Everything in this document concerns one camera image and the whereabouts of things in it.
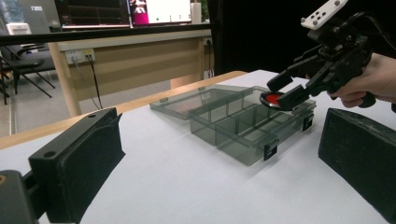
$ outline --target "white mount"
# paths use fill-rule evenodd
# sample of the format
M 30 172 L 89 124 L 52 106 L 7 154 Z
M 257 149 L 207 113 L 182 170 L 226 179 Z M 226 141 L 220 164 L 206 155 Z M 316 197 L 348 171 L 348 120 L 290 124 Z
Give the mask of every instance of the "white mount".
M 312 13 L 308 18 L 302 18 L 301 25 L 311 30 L 317 30 L 346 3 L 347 0 L 330 0 Z

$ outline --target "black chair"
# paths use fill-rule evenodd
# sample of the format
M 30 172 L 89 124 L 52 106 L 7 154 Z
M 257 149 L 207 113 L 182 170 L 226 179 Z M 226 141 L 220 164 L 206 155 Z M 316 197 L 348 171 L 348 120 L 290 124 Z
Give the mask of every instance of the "black chair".
M 8 35 L 8 33 L 5 30 L 0 29 L 0 35 Z M 55 89 L 55 86 L 53 86 L 47 79 L 45 79 L 40 74 L 40 72 L 55 70 L 55 65 L 53 63 L 49 50 L 39 50 L 38 52 L 33 52 L 33 50 L 41 48 L 44 48 L 44 45 L 33 44 L 28 45 L 27 47 L 22 47 L 20 45 L 0 47 L 2 61 L 4 61 L 5 63 L 4 69 L 12 70 L 12 74 L 14 77 L 13 86 L 16 94 L 18 94 L 18 81 L 20 80 L 20 77 L 23 76 L 27 81 L 29 81 L 41 91 L 43 91 L 45 94 L 47 94 L 49 98 L 52 97 L 37 84 L 35 84 L 29 77 L 26 76 L 28 74 L 37 74 L 41 79 L 46 81 L 49 85 L 51 85 L 53 89 Z

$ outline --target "floor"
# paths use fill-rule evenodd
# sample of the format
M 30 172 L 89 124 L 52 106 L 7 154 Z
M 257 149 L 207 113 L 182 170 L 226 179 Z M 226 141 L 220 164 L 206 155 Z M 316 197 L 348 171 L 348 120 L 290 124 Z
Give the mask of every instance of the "floor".
M 23 78 L 19 82 L 18 94 L 14 94 L 12 80 L 7 81 L 7 93 L 10 95 L 7 98 L 7 105 L 4 105 L 3 95 L 0 92 L 0 96 L 2 97 L 0 103 L 0 137 L 31 130 L 35 127 L 69 118 L 67 105 L 56 73 L 53 71 L 42 75 L 55 86 L 55 89 L 35 74 L 28 77 L 49 93 L 52 98 L 49 98 L 32 83 Z M 101 102 L 103 107 L 109 107 L 169 89 L 170 82 L 165 81 L 129 91 L 104 95 L 101 96 Z M 82 113 L 97 110 L 95 104 L 99 105 L 97 97 L 81 101 Z

